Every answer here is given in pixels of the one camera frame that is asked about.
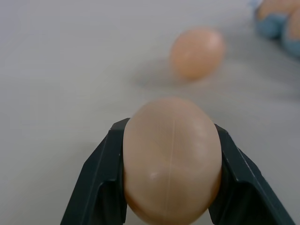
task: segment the white surface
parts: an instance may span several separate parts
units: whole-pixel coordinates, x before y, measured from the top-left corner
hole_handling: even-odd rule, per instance
[[[227,129],[300,224],[300,62],[257,37],[250,12],[240,0],[1,0],[1,225],[59,224],[110,126],[167,95]],[[196,25],[220,29],[228,54],[208,80],[175,83],[168,51]],[[128,212],[126,224],[142,223]]]

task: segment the white table surface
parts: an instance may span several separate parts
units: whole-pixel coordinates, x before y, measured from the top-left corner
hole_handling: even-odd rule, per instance
[[[110,126],[170,95],[227,129],[300,224],[300,62],[255,34],[247,4],[1,0],[0,224],[58,225]],[[177,83],[170,46],[197,25],[223,33],[226,59],[206,80]],[[126,224],[143,223],[129,211]]]

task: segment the brown egg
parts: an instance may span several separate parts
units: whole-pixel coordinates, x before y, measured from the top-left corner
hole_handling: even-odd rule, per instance
[[[288,21],[288,34],[291,40],[300,41],[300,8],[291,14]]]
[[[187,79],[198,79],[217,69],[225,53],[222,35],[198,28],[182,33],[172,46],[170,61],[174,70]]]
[[[168,97],[144,105],[125,127],[123,157],[127,203],[148,224],[191,224],[218,193],[218,132],[188,100]]]
[[[258,19],[263,20],[272,13],[290,15],[300,6],[300,0],[264,0],[258,8]]]

